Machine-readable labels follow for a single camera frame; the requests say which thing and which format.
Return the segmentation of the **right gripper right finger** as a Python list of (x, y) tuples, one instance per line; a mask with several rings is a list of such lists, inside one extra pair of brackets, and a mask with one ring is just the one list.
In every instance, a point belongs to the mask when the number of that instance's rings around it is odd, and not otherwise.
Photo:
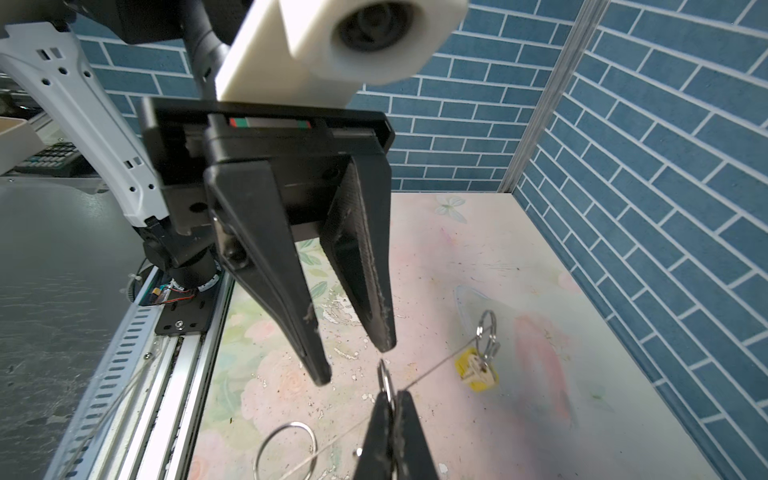
[(400, 480), (438, 480), (439, 475), (412, 395), (401, 390), (395, 398), (393, 460)]

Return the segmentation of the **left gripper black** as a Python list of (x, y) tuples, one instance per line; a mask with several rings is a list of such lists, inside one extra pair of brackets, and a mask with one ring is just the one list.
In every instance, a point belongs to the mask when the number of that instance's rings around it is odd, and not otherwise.
[(384, 113), (147, 97), (139, 122), (174, 229), (209, 225), (209, 206), (225, 269), (316, 385), (331, 367), (291, 225), (316, 236), (325, 222), (320, 244), (370, 341), (396, 346), (385, 156), (395, 131)]

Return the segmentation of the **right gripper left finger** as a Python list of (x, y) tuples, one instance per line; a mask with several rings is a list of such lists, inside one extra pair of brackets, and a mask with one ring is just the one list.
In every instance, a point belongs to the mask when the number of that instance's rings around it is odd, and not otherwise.
[(392, 478), (393, 421), (389, 398), (385, 392), (380, 392), (374, 403), (353, 480), (390, 480)]

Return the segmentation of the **key with yellow tag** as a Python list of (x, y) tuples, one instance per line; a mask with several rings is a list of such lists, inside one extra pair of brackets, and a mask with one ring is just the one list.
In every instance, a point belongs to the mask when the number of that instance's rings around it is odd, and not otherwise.
[(498, 385), (498, 375), (491, 363), (472, 347), (463, 351), (454, 366), (463, 384), (473, 392), (483, 392)]

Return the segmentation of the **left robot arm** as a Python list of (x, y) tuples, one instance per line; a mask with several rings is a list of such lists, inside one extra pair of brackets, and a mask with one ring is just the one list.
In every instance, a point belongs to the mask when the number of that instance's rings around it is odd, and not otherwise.
[(389, 275), (395, 134), (380, 112), (213, 98), (228, 50), (201, 1), (129, 1), (192, 47), (200, 100), (147, 98), (136, 135), (70, 30), (65, 1), (1, 5), (1, 69), (107, 183), (150, 262), (184, 298), (231, 274), (277, 322), (311, 379), (331, 379), (295, 245), (318, 239), (374, 346), (397, 342)]

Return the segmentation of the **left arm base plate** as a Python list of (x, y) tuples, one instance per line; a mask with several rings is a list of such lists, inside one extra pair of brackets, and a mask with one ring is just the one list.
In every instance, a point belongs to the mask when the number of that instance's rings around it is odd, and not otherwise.
[[(154, 305), (161, 308), (160, 317), (154, 332), (159, 336), (178, 336), (186, 334), (202, 334), (208, 331), (213, 320), (223, 274), (217, 273), (210, 281), (196, 289), (194, 299), (167, 305)], [(174, 280), (169, 283), (174, 288), (190, 290), (181, 287)]]

